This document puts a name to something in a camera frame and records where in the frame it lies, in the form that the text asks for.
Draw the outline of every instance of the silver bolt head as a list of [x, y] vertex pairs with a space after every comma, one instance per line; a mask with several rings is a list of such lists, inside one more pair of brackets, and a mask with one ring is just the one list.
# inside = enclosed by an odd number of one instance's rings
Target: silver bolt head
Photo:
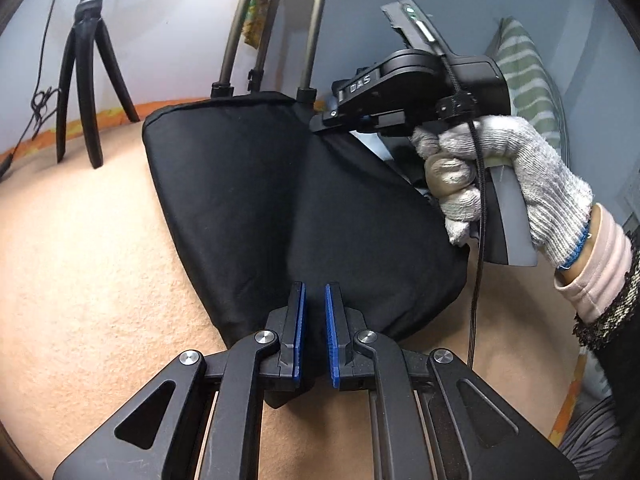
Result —
[[260, 330], [255, 335], [255, 340], [261, 345], [266, 345], [274, 339], [276, 339], [276, 335], [271, 330]]
[[361, 343], [373, 343], [378, 339], [378, 334], [373, 330], [361, 330], [356, 337]]
[[180, 354], [180, 362], [185, 365], [193, 365], [197, 363], [200, 359], [200, 354], [198, 354], [195, 350], [186, 350]]
[[436, 359], [441, 365], [448, 365], [453, 361], [453, 354], [446, 348], [438, 348], [433, 353], [433, 358]]

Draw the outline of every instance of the hand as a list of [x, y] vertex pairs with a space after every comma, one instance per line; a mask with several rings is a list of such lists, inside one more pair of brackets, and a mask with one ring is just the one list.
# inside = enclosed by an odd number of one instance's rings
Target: hand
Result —
[[[475, 121], [485, 158], [508, 158], [527, 205], [534, 245], [556, 267], [577, 247], [591, 213], [593, 192], [564, 165], [556, 151], [520, 117], [486, 116]], [[418, 127], [412, 137], [426, 160], [431, 192], [440, 199], [452, 243], [468, 239], [469, 222], [480, 218], [480, 191], [475, 179], [476, 159], [467, 124], [439, 137]]]

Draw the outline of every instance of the finger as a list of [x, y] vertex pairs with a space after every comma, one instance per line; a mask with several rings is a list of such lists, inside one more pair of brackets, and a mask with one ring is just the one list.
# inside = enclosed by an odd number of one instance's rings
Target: finger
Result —
[[[521, 117], [485, 116], [474, 121], [480, 149], [484, 156], [513, 157], [523, 143], [536, 135], [535, 129]], [[466, 160], [476, 159], [476, 148], [466, 123], [447, 130], [440, 136], [445, 152]]]
[[480, 190], [468, 186], [440, 199], [440, 209], [450, 220], [475, 222], [480, 218]]
[[414, 144], [415, 151], [418, 152], [418, 155], [425, 160], [440, 151], [438, 136], [421, 126], [415, 127], [411, 142]]
[[470, 237], [469, 222], [457, 222], [449, 218], [444, 219], [444, 227], [449, 235], [449, 242], [453, 245], [463, 246]]
[[471, 184], [476, 177], [476, 168], [466, 160], [452, 158], [441, 152], [427, 159], [424, 173], [431, 194], [441, 198]]

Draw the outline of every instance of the black cloth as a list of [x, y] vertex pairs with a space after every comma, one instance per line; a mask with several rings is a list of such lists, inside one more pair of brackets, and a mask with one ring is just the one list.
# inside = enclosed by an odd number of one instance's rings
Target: black cloth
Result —
[[403, 174], [414, 187], [427, 189], [427, 178], [424, 174], [424, 159], [415, 151], [409, 137], [378, 137], [389, 150], [398, 171]]
[[622, 438], [592, 479], [640, 478], [640, 305], [628, 325], [595, 354], [611, 386]]
[[315, 136], [277, 92], [162, 108], [143, 140], [178, 255], [227, 346], [307, 286], [305, 369], [326, 368], [324, 284], [402, 339], [456, 299], [467, 248], [439, 211], [348, 134]]

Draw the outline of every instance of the pink sleeve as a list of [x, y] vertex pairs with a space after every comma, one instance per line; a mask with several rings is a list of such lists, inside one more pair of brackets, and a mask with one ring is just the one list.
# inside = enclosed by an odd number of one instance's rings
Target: pink sleeve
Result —
[[570, 301], [585, 323], [592, 323], [609, 307], [625, 283], [631, 267], [631, 242], [611, 213], [600, 208], [598, 238], [586, 266], [569, 285], [556, 289]]

